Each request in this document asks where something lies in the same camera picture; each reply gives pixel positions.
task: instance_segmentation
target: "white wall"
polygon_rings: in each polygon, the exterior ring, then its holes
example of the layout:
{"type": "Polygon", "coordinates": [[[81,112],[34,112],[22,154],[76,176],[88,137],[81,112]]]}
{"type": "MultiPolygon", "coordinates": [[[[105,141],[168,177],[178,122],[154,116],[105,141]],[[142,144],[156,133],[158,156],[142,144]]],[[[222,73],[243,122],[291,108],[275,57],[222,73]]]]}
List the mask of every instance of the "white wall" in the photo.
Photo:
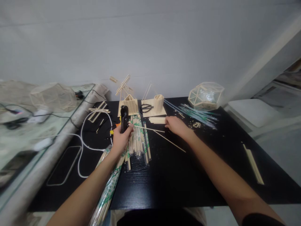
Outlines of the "white wall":
{"type": "Polygon", "coordinates": [[[0,0],[0,78],[115,93],[109,76],[131,74],[138,98],[150,80],[165,97],[203,81],[227,95],[300,12],[299,0],[0,0]]]}
{"type": "Polygon", "coordinates": [[[301,57],[301,31],[296,34],[233,98],[249,99],[301,57]]]}

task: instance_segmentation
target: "black shirt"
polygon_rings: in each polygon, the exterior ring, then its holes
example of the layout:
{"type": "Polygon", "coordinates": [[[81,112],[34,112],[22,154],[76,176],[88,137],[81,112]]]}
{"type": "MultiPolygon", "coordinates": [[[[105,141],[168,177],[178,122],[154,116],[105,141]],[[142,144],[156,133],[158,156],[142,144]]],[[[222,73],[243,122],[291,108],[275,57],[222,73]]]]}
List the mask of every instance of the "black shirt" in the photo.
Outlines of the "black shirt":
{"type": "MultiPolygon", "coordinates": [[[[196,225],[203,226],[192,215],[183,209],[146,209],[132,210],[127,212],[121,218],[117,226],[123,225],[196,225]]],[[[274,218],[268,217],[260,213],[252,213],[247,215],[242,222],[242,226],[284,226],[274,218]]]]}

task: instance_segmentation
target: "black tabletop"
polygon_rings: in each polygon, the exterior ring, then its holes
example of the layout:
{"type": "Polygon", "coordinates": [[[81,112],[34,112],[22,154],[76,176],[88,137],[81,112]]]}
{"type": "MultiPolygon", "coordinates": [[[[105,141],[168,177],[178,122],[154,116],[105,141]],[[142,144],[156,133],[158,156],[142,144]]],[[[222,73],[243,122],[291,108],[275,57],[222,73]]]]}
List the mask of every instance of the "black tabletop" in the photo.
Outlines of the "black tabletop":
{"type": "MultiPolygon", "coordinates": [[[[187,97],[167,98],[175,106],[187,103],[187,97]]],[[[118,101],[108,102],[113,123],[118,123],[118,101]]],[[[187,125],[196,122],[188,116],[182,118],[164,103],[169,116],[178,116],[187,125]]],[[[301,203],[301,188],[285,173],[277,163],[220,107],[214,112],[220,113],[217,130],[202,125],[193,128],[195,133],[232,167],[268,204],[301,203]],[[265,185],[257,183],[251,165],[244,151],[244,143],[253,153],[265,185]]],[[[95,123],[87,121],[83,139],[92,148],[106,148],[110,144],[108,131],[110,122],[106,114],[101,114],[95,123]],[[96,130],[104,119],[98,133],[96,130]]],[[[189,146],[177,135],[161,124],[152,124],[148,118],[142,118],[147,127],[165,130],[164,136],[183,148],[184,153],[153,131],[148,131],[151,161],[145,166],[144,160],[131,157],[131,170],[127,172],[123,165],[111,209],[177,208],[227,205],[217,189],[209,180],[189,146]]],[[[79,145],[75,137],[68,146],[79,145]]],[[[89,175],[95,168],[102,152],[84,148],[80,170],[89,175]]],[[[44,184],[32,202],[30,211],[56,211],[59,206],[84,181],[74,167],[64,185],[46,187],[44,184]]]]}

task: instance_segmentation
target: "white chair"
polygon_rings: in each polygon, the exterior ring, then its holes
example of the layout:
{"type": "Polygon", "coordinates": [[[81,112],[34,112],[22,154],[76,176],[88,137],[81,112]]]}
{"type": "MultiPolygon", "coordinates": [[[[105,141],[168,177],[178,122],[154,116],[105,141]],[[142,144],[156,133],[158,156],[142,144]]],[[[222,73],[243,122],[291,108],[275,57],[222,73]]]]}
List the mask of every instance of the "white chair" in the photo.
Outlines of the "white chair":
{"type": "Polygon", "coordinates": [[[301,116],[284,118],[259,99],[230,101],[224,109],[253,138],[301,122],[301,116]]]}

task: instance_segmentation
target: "glue gun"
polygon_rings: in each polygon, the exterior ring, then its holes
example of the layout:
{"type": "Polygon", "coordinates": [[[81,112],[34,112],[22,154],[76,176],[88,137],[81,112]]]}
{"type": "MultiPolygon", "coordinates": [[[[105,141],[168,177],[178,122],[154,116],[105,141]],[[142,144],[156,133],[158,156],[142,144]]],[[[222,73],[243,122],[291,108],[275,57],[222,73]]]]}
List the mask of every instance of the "glue gun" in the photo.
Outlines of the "glue gun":
{"type": "Polygon", "coordinates": [[[129,109],[126,105],[122,105],[120,109],[121,132],[124,133],[129,126],[129,109]]]}

